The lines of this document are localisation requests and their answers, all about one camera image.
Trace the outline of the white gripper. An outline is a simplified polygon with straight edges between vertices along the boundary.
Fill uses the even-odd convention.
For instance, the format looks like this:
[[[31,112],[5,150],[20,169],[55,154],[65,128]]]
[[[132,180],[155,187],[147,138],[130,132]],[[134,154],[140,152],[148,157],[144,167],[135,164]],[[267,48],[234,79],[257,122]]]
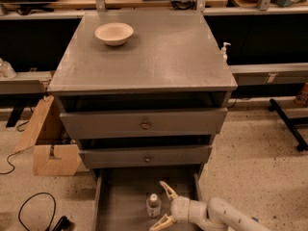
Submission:
[[[163,215],[155,224],[149,228],[149,231],[161,231],[170,227],[174,222],[179,223],[189,221],[191,200],[185,196],[178,196],[176,191],[165,181],[161,181],[160,185],[166,191],[167,198],[171,201],[171,216]]]

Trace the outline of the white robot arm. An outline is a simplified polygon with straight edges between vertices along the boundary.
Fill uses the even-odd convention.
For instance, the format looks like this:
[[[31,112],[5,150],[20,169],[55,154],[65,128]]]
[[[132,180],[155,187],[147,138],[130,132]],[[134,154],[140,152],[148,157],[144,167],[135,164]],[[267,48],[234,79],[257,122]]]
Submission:
[[[174,223],[188,222],[202,231],[228,231],[229,227],[234,231],[271,231],[222,198],[213,197],[205,203],[178,195],[165,181],[161,181],[160,185],[170,201],[170,215],[163,215],[149,231],[162,231]]]

